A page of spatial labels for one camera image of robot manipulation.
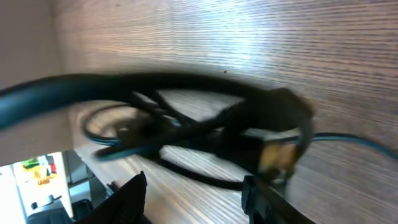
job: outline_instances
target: gray wall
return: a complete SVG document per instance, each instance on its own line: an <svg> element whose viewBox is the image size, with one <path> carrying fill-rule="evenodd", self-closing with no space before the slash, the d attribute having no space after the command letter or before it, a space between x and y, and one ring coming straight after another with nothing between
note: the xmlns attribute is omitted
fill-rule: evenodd
<svg viewBox="0 0 398 224"><path fill-rule="evenodd" d="M0 88L61 73L49 0L0 0ZM0 166L72 149L67 111L0 133Z"/></svg>

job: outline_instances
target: wire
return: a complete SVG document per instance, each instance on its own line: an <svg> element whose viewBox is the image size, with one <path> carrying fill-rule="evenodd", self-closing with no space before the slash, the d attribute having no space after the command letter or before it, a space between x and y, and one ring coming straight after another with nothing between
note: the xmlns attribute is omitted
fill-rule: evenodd
<svg viewBox="0 0 398 224"><path fill-rule="evenodd" d="M287 137L282 139L271 140L270 142L279 141L279 142L288 142L288 143L296 143L299 140L299 136ZM384 147L382 144L379 144L376 141L359 137L354 134L342 134L342 133L316 133L314 135L313 141L344 141L344 142L352 142L356 144L360 144L363 146L370 147L375 149L377 152L381 152L393 159L398 159L398 154L393 150Z"/></svg>

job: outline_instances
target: cable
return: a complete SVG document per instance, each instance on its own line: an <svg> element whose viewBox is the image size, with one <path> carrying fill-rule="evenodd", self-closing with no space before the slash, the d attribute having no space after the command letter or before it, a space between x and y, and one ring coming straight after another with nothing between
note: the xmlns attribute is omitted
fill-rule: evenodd
<svg viewBox="0 0 398 224"><path fill-rule="evenodd" d="M287 137L282 139L275 139L269 142L279 141L296 143L299 140L299 136ZM313 141L344 141L360 144L375 149L393 159L398 159L398 154L393 150L384 147L382 144L375 142L373 140L356 136L354 134L342 134L342 133L317 133L314 135Z"/></svg>

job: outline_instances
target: wooden surface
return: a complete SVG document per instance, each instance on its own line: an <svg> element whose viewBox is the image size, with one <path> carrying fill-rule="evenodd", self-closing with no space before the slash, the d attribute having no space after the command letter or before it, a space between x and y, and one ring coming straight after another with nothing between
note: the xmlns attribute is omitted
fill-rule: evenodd
<svg viewBox="0 0 398 224"><path fill-rule="evenodd" d="M179 67L264 88L287 86L312 102L319 131L369 136L398 149L396 0L53 0L53 14L65 72ZM222 101L189 96L170 99L199 115ZM72 111L74 124L82 110ZM78 151L94 150L77 136ZM129 170L121 182L132 169L145 169L130 159L119 162ZM397 170L395 161L368 148L316 143L300 161L290 200L317 223L397 223ZM189 185L161 169L148 172L155 196L146 214L153 222L247 222L239 194Z"/></svg>

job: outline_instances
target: wood grain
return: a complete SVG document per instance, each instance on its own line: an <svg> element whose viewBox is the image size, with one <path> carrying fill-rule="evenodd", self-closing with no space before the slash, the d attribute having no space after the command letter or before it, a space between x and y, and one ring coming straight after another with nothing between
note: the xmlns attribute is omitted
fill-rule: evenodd
<svg viewBox="0 0 398 224"><path fill-rule="evenodd" d="M264 88L287 86L313 103L319 131L369 136L395 150L397 15L396 0L53 0L65 72L178 67ZM196 115L222 101L177 93L170 99ZM194 203L189 190L165 190L172 190L167 178L153 180L167 207L158 222L171 214L176 222L246 221L242 213L228 215L240 209L228 206L239 197L213 195L224 207L210 199ZM174 184L187 187L180 179ZM316 143L300 162L290 196L317 223L396 223L397 184L395 161L352 144ZM146 213L156 219L149 206Z"/></svg>

